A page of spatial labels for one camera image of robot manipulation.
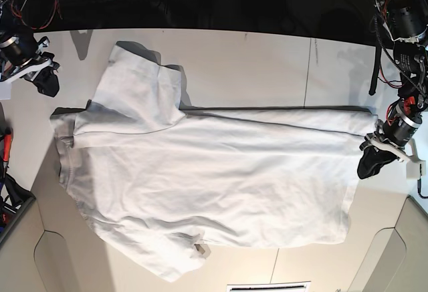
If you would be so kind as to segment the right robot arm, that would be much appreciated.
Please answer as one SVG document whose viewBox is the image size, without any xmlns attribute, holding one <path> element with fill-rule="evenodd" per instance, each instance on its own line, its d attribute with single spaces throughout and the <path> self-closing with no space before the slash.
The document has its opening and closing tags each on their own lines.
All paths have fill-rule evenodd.
<svg viewBox="0 0 428 292">
<path fill-rule="evenodd" d="M 1 85 L 23 79 L 32 83 L 37 91 L 47 97 L 55 97 L 60 90 L 57 71 L 60 64 L 55 55 L 46 51 L 50 40 L 43 36 L 37 40 L 34 32 L 50 25 L 59 15 L 59 1 L 53 7 L 47 21 L 40 27 L 32 27 L 24 21 L 23 9 L 28 0 L 1 0 Z"/>
</svg>

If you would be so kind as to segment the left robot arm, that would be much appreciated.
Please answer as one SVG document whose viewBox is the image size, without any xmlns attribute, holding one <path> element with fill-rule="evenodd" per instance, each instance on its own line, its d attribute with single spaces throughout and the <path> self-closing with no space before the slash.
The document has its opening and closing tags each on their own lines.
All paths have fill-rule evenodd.
<svg viewBox="0 0 428 292">
<path fill-rule="evenodd" d="M 420 180 L 425 164 L 405 146 L 422 124 L 427 111 L 427 2 L 426 0 L 372 0 L 376 8 L 372 25 L 376 35 L 374 68 L 369 94 L 382 80 L 397 90 L 398 99 L 387 109 L 376 130 L 360 145 L 363 152 L 357 174 L 377 175 L 395 160 L 407 163 L 407 177 Z"/>
</svg>

